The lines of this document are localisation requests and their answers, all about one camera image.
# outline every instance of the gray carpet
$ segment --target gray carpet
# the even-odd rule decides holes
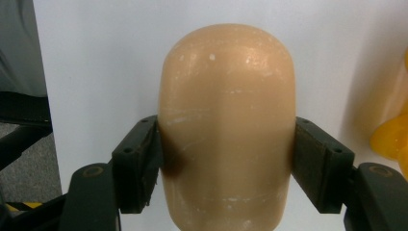
[[[15,127],[0,123],[0,138]],[[53,134],[0,171],[0,188],[6,202],[43,203],[62,194]]]

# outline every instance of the white wall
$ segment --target white wall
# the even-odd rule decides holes
[[[297,115],[375,161],[373,129],[397,114],[394,78],[408,46],[404,0],[35,0],[63,190],[76,169],[108,162],[141,118],[156,114],[161,68],[186,33],[222,22],[260,27],[292,53]],[[293,180],[277,230],[344,230],[315,212]],[[177,230],[159,183],[152,205],[124,230]]]

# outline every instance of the gray floor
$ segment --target gray floor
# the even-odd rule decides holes
[[[0,139],[16,125],[0,123]],[[62,194],[53,135],[38,141],[14,163],[0,171],[6,202],[46,202]]]

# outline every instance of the white backdrop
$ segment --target white backdrop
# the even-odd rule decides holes
[[[172,45],[203,26],[260,27],[293,56],[297,115],[357,153],[357,163],[397,167],[370,152],[370,134],[398,113],[406,80],[395,76],[408,46],[405,0],[35,0],[59,168],[108,162],[141,118],[156,114],[161,69]],[[122,216],[124,230],[178,230],[159,182],[150,207]],[[344,230],[319,215],[294,180],[277,230]]]

